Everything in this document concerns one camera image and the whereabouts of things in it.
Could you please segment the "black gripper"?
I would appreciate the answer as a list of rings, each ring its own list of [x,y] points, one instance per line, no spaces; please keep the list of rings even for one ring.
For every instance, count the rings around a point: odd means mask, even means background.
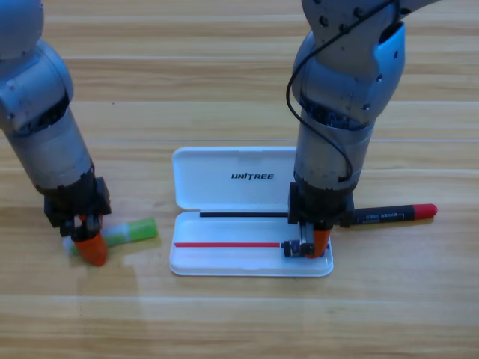
[[[306,183],[290,183],[288,223],[313,226],[314,249],[306,255],[307,258],[322,257],[332,228],[350,223],[354,212],[354,189],[354,185],[343,189],[319,189]]]
[[[84,261],[103,266],[108,247],[100,232],[101,218],[112,212],[104,179],[83,174],[72,185],[45,190],[43,196],[44,212],[52,227],[73,239]]]

